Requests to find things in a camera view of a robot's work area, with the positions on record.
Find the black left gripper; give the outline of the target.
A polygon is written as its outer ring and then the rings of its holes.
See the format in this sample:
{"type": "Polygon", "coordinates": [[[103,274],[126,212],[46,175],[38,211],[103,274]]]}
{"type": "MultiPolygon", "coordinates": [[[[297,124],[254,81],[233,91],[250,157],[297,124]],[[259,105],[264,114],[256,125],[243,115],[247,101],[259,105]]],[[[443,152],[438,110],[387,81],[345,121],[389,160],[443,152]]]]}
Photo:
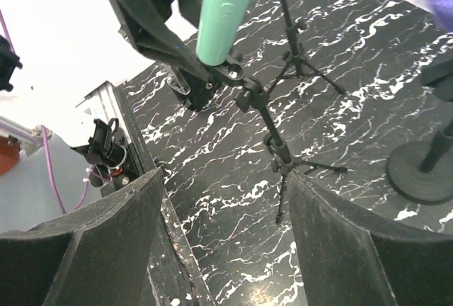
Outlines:
{"type": "MultiPolygon", "coordinates": [[[[128,43],[144,57],[166,63],[166,83],[178,101],[188,110],[202,110],[213,99],[218,84],[194,52],[166,26],[173,1],[109,0],[128,43]]],[[[181,16],[198,27],[201,0],[177,1],[181,16]]]]}

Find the mint green microphone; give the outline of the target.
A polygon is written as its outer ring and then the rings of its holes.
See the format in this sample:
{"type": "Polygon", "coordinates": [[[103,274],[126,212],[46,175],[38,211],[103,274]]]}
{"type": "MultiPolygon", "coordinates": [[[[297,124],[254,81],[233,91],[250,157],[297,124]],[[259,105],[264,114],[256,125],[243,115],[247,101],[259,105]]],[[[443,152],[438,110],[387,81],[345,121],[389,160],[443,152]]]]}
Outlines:
{"type": "Polygon", "coordinates": [[[223,63],[251,0],[202,0],[196,55],[201,63],[223,63]]]}

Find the black round base stand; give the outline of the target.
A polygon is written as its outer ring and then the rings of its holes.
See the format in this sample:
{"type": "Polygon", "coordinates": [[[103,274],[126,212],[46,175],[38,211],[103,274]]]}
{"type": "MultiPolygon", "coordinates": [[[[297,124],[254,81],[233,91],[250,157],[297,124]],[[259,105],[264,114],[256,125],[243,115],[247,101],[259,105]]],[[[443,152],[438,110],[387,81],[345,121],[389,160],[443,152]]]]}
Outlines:
{"type": "Polygon", "coordinates": [[[386,178],[404,198],[426,205],[452,199],[452,122],[432,140],[398,146],[386,161],[386,178]]]}

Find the black tripod stand with clip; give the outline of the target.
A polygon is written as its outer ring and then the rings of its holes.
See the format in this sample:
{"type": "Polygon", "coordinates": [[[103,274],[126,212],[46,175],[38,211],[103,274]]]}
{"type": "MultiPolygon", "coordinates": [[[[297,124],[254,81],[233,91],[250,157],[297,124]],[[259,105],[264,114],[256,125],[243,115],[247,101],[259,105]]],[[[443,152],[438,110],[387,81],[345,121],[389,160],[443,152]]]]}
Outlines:
{"type": "Polygon", "coordinates": [[[308,170],[309,173],[319,169],[325,169],[339,174],[348,171],[344,166],[320,164],[291,154],[287,143],[280,136],[270,115],[268,110],[268,94],[263,88],[263,85],[257,78],[245,75],[242,66],[236,59],[228,56],[222,64],[217,66],[207,65],[205,68],[215,81],[226,86],[239,87],[241,90],[234,97],[236,106],[243,113],[248,112],[251,108],[257,110],[268,129],[268,133],[263,138],[263,144],[273,157],[271,161],[272,171],[281,176],[279,205],[275,218],[275,222],[278,225],[282,222],[284,215],[283,205],[285,202],[285,192],[287,191],[287,178],[293,169],[298,166],[308,166],[310,168],[308,170]]]}

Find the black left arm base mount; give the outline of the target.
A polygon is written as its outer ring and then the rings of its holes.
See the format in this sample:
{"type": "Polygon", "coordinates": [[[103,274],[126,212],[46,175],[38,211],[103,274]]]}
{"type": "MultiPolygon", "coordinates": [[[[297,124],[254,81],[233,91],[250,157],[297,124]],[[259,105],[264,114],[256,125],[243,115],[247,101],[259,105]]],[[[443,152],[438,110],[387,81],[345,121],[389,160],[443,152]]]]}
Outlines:
{"type": "Polygon", "coordinates": [[[94,121],[93,135],[84,145],[72,147],[91,165],[88,170],[88,183],[105,189],[105,196],[117,191],[140,176],[139,167],[134,161],[133,146],[126,140],[118,118],[104,122],[94,121]]]}

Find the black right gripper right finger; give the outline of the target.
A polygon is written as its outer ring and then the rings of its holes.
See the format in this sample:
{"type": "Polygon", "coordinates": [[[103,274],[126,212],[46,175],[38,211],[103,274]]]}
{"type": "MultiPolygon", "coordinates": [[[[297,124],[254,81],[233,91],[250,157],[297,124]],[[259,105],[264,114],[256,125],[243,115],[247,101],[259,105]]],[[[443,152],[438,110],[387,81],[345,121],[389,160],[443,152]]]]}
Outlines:
{"type": "Polygon", "coordinates": [[[382,217],[295,172],[288,196],[308,305],[452,304],[452,236],[382,217]]]}

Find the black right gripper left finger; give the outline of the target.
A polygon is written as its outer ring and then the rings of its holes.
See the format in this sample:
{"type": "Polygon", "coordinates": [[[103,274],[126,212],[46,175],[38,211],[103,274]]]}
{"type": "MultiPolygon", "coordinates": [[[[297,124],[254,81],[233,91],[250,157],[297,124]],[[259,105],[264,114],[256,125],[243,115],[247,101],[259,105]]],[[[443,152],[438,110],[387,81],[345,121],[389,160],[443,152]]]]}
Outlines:
{"type": "Polygon", "coordinates": [[[74,212],[1,234],[1,304],[138,305],[163,192],[153,169],[74,212]]]}

